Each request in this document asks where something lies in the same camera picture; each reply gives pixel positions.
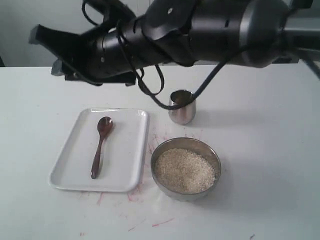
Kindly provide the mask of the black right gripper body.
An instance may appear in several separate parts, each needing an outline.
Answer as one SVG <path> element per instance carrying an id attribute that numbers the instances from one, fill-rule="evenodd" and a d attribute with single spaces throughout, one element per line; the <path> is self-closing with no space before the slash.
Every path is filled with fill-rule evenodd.
<path id="1" fill-rule="evenodd" d="M 65 80 L 132 86 L 137 79 L 132 68 L 155 64 L 155 46 L 143 35 L 140 24 L 119 24 L 90 40 L 86 47 L 86 53 L 73 59 L 75 67 L 65 70 Z"/>

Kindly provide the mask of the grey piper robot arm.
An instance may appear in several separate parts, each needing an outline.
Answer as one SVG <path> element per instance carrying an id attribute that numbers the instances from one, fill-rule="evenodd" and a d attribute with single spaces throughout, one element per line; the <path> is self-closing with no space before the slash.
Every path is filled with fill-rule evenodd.
<path id="1" fill-rule="evenodd" d="M 81 33 L 35 26 L 29 43 L 56 56 L 51 73 L 94 86 L 136 83 L 133 69 L 197 61 L 221 62 L 244 46 L 232 65 L 263 68 L 301 51 L 320 59 L 320 13 L 310 0 L 155 0 L 136 16 L 119 0 L 90 0 L 102 23 Z"/>

